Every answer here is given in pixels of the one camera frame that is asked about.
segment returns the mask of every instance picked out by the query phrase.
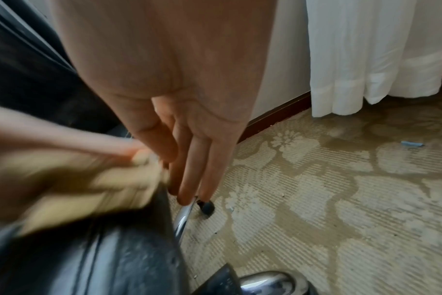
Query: blue object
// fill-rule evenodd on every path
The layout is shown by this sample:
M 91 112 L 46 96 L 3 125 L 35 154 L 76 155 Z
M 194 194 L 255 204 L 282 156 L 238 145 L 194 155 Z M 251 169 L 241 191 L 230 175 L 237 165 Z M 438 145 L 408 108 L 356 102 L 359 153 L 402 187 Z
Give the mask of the blue object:
M 401 141 L 401 144 L 405 146 L 411 146 L 411 147 L 421 147 L 424 144 L 421 142 L 412 142 L 412 141 Z

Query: white curtain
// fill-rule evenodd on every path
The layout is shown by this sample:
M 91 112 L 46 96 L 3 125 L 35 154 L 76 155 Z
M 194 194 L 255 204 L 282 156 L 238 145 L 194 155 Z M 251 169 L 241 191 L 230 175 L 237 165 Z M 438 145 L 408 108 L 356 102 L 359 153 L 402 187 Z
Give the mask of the white curtain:
M 415 98 L 442 82 L 442 0 L 307 0 L 312 115 L 363 98 Z

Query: wall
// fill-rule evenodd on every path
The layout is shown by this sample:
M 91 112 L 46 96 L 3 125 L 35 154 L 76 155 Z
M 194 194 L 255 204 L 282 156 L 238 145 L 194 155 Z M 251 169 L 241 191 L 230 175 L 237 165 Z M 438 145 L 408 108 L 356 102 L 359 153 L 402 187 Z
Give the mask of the wall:
M 45 0 L 30 0 L 50 18 Z M 278 0 L 263 82 L 254 119 L 310 90 L 310 53 L 305 0 Z

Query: brown wooden baseboard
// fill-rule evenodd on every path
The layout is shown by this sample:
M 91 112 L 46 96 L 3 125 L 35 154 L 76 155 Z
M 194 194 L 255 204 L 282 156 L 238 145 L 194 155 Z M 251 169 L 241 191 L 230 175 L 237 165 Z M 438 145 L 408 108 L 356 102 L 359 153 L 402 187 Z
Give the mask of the brown wooden baseboard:
M 265 130 L 275 123 L 290 118 L 311 107 L 312 102 L 310 92 L 304 93 L 250 121 L 245 128 L 244 133 L 240 136 L 239 142 Z

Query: patterned carpet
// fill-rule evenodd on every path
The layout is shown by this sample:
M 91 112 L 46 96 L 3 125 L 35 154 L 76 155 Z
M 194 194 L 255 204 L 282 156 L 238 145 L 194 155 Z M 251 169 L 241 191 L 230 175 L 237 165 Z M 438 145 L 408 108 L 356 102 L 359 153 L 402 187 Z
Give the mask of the patterned carpet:
M 194 287 L 229 262 L 324 295 L 442 294 L 442 92 L 280 122 L 238 145 L 213 200 L 182 244 Z

